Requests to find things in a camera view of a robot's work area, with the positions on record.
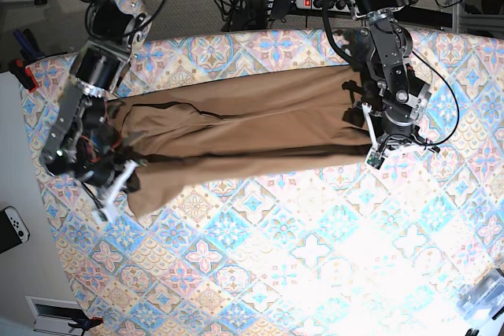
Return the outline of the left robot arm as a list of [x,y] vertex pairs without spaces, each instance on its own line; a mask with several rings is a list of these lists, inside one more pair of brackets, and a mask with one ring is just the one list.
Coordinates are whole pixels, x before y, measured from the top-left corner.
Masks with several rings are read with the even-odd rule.
[[[354,45],[337,46],[329,25],[330,8],[343,1],[355,20],[365,22],[354,32]],[[409,0],[322,0],[322,18],[333,50],[361,76],[360,84],[344,84],[359,94],[345,113],[347,121],[365,125],[371,138],[368,162],[418,149],[439,152],[435,142],[421,136],[420,123],[431,97],[428,83],[411,65],[413,40],[394,13]]]

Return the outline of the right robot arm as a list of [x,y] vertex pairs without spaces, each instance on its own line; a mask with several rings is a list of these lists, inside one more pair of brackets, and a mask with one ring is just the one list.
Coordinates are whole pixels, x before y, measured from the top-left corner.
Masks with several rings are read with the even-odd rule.
[[88,39],[69,70],[59,111],[40,154],[54,176],[79,181],[95,203],[97,222],[118,217],[114,204],[137,162],[121,152],[122,137],[112,125],[107,98],[129,69],[133,53],[150,27],[141,0],[90,0]]

